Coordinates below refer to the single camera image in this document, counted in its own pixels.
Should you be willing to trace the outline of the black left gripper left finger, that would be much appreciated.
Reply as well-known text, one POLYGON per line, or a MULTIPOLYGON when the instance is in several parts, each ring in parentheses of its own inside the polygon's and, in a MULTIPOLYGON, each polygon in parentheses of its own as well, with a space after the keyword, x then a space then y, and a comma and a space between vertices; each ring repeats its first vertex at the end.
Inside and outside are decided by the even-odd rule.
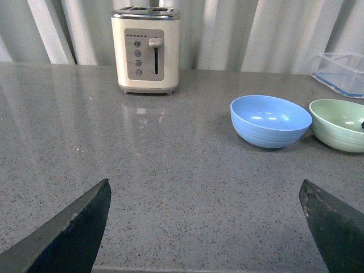
POLYGON ((1 272, 91 272, 111 202, 108 179, 1 254, 1 272))

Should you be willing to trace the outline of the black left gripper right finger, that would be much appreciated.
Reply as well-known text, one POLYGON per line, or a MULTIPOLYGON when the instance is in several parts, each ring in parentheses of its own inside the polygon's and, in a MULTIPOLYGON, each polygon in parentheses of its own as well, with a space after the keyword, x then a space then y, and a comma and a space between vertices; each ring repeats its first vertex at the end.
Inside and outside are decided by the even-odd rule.
POLYGON ((305 179, 299 200, 329 272, 363 272, 363 213, 305 179))

